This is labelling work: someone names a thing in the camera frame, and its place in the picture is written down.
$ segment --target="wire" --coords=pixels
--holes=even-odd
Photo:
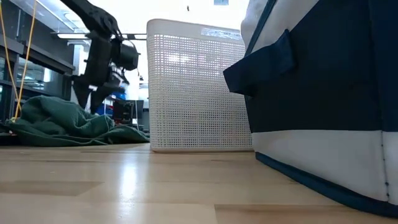
[[[13,87],[14,92],[15,92],[15,96],[17,96],[18,95],[17,87],[16,87],[16,84],[15,84],[15,81],[14,81],[14,75],[12,74],[10,58],[9,58],[9,55],[8,55],[6,29],[4,28],[4,19],[3,19],[3,16],[2,16],[2,3],[0,4],[0,20],[1,20],[2,37],[4,39],[4,48],[6,50],[6,60],[7,60],[7,65],[8,65],[8,71],[9,71],[9,74],[10,74],[10,79],[11,79],[11,82],[12,82],[12,87]]]
[[[29,53],[30,53],[30,45],[32,43],[32,36],[33,36],[33,28],[35,26],[35,15],[36,15],[36,5],[37,1],[34,0],[34,5],[33,5],[33,15],[32,15],[32,25],[30,26],[30,34],[29,34],[29,43],[27,44],[27,52],[26,52],[26,59],[25,59],[25,67],[24,67],[24,73],[22,74],[22,81],[21,81],[21,87],[19,88],[19,97],[18,97],[18,102],[17,102],[17,108],[21,106],[21,99],[22,99],[22,87],[24,86],[24,79],[26,75],[26,70],[27,70],[27,63],[29,59]],[[14,120],[17,119],[18,117],[18,110],[15,112]]]

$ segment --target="green blanket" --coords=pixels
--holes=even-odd
[[[92,115],[75,103],[56,97],[36,96],[25,102],[21,117],[5,127],[23,144],[44,147],[95,146],[149,142],[135,128],[115,126],[106,115]]]

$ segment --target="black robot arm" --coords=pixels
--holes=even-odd
[[[103,100],[115,91],[124,91],[120,79],[128,84],[125,70],[138,66],[138,56],[134,46],[123,44],[122,33],[116,19],[104,9],[92,5],[87,0],[61,0],[75,12],[90,31],[90,51],[84,75],[73,77],[73,89],[79,105],[85,108],[91,93],[90,110],[95,113]],[[90,85],[96,86],[91,91]]]

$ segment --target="mesh laundry hamper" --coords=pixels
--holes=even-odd
[[[244,55],[238,30],[154,19],[147,51],[152,150],[252,150],[244,98],[222,73]]]

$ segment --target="wooden floor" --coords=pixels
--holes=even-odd
[[[339,205],[253,153],[0,148],[1,224],[397,222]]]

